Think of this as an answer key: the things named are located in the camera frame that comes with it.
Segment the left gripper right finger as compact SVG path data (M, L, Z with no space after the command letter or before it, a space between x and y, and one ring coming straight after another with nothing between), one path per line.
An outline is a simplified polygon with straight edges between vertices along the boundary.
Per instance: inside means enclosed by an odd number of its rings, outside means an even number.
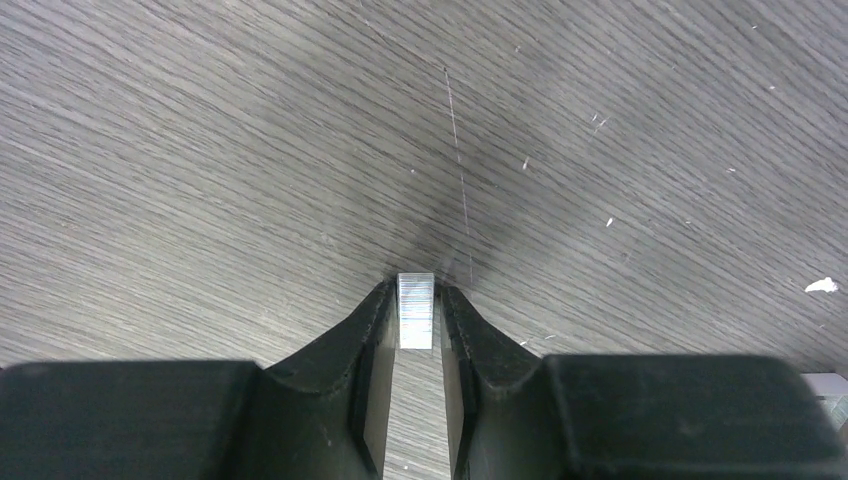
M439 290L456 479L843 479L846 448L786 362L549 354Z

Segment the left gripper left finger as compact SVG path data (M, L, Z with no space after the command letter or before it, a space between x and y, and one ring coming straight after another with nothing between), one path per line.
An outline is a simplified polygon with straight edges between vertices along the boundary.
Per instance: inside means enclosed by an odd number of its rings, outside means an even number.
M396 285L284 360L32 362L1 373L5 479L379 479Z

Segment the staple tray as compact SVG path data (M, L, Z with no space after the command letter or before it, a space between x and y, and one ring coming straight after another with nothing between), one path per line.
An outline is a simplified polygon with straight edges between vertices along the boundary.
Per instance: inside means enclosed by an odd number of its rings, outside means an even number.
M820 405L839 431L847 422L847 379L839 373L804 373Z

